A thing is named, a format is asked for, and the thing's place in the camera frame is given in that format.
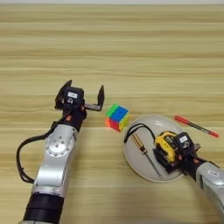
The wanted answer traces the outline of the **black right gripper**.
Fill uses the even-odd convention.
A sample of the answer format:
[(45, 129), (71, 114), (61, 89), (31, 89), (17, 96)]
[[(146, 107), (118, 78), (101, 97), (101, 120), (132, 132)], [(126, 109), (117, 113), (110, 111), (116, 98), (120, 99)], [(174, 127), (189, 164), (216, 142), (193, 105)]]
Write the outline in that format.
[(175, 143), (176, 162), (168, 160), (168, 154), (160, 147), (153, 150), (156, 160), (165, 168), (168, 174), (175, 172), (178, 168), (185, 175), (196, 178), (196, 171), (205, 163), (203, 158), (198, 157), (197, 151), (201, 148), (200, 143)]

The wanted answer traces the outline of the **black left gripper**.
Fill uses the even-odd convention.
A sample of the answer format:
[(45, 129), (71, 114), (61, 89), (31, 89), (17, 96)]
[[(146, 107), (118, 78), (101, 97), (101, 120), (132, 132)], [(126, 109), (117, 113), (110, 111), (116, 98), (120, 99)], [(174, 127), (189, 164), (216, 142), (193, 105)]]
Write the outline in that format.
[(64, 94), (66, 88), (70, 87), (71, 84), (71, 80), (67, 81), (59, 90), (55, 98), (55, 108), (62, 111), (62, 117), (57, 121), (57, 124), (71, 126), (77, 131), (80, 131), (83, 121), (87, 118), (88, 110), (93, 110), (96, 112), (102, 110), (102, 106), (105, 100), (104, 86), (101, 86), (99, 90), (97, 104), (86, 103), (84, 99), (80, 99), (78, 101), (73, 99), (73, 102), (70, 103), (68, 99), (65, 98)]

